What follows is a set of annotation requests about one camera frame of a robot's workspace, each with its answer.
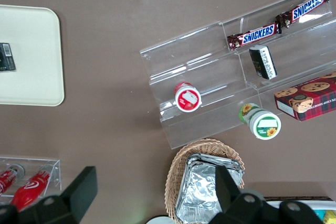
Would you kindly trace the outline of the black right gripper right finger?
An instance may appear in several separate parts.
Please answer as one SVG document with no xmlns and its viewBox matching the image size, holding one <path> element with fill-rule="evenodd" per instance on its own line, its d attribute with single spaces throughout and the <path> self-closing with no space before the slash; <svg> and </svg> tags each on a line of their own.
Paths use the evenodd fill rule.
<svg viewBox="0 0 336 224">
<path fill-rule="evenodd" d="M 216 195 L 222 212 L 238 214 L 240 208 L 235 201 L 241 192 L 225 166 L 216 167 L 215 184 Z"/>
</svg>

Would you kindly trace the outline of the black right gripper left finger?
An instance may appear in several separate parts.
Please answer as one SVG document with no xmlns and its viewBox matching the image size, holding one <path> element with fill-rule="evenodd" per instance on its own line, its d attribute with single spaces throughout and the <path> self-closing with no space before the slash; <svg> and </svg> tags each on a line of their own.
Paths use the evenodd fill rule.
<svg viewBox="0 0 336 224">
<path fill-rule="evenodd" d="M 97 193 L 96 167 L 87 166 L 57 198 L 56 223 L 80 223 Z"/>
</svg>

